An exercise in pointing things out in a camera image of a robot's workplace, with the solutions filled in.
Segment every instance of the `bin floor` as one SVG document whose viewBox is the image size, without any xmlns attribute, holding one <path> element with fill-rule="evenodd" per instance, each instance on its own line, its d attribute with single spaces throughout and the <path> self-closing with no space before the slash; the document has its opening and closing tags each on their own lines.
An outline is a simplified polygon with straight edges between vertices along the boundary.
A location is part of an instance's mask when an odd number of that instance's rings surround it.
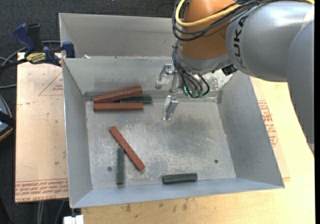
<svg viewBox="0 0 320 224">
<path fill-rule="evenodd" d="M 196 172 L 198 180 L 235 178 L 217 104 L 210 99 L 179 104 L 163 121 L 164 99 L 143 111 L 93 112 L 85 102 L 93 189 L 116 188 L 117 148 L 109 133 L 116 126 L 145 164 L 139 172 L 125 156 L 124 186 L 162 183 L 168 174 Z"/>
</svg>

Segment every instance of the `cardboard sheet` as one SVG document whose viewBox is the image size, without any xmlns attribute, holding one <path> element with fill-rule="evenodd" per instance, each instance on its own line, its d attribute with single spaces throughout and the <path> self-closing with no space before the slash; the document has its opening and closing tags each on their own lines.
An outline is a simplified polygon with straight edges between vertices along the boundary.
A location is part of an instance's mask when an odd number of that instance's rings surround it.
<svg viewBox="0 0 320 224">
<path fill-rule="evenodd" d="M 17 67 L 15 202 L 69 196 L 62 69 Z"/>
</svg>

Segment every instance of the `gray metal tray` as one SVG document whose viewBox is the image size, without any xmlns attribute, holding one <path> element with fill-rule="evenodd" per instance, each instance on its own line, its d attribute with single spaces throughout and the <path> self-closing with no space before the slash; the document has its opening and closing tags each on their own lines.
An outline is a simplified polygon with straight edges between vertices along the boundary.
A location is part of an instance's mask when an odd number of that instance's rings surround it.
<svg viewBox="0 0 320 224">
<path fill-rule="evenodd" d="M 283 187 L 249 77 L 236 73 L 211 96 L 179 104 L 163 121 L 170 85 L 155 89 L 168 58 L 93 57 L 63 60 L 63 88 L 73 208 L 196 197 Z M 93 112 L 92 96 L 140 85 L 153 104 L 143 111 Z M 116 185 L 117 126 L 146 168 L 125 160 Z M 166 174 L 196 172 L 195 183 L 162 184 Z"/>
</svg>

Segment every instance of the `white plastic part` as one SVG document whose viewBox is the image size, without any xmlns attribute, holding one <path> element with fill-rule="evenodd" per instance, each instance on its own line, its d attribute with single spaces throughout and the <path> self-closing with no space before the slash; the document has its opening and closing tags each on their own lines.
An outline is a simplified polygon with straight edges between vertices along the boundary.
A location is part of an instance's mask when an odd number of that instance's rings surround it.
<svg viewBox="0 0 320 224">
<path fill-rule="evenodd" d="M 83 215 L 77 215 L 75 217 L 67 216 L 63 219 L 63 224 L 84 224 L 84 216 Z"/>
</svg>

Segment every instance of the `clamp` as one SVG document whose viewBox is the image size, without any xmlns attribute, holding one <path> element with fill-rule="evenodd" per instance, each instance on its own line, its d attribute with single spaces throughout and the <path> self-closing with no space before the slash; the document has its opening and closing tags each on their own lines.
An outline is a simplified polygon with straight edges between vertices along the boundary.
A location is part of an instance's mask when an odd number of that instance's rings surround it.
<svg viewBox="0 0 320 224">
<path fill-rule="evenodd" d="M 44 46 L 40 35 L 40 24 L 27 25 L 23 23 L 13 31 L 18 43 L 26 48 L 23 60 L 19 62 L 30 62 L 32 64 L 48 63 L 61 66 L 61 58 L 55 55 L 47 46 Z M 66 41 L 59 48 L 63 51 L 64 57 L 74 58 L 75 49 L 70 41 Z"/>
</svg>

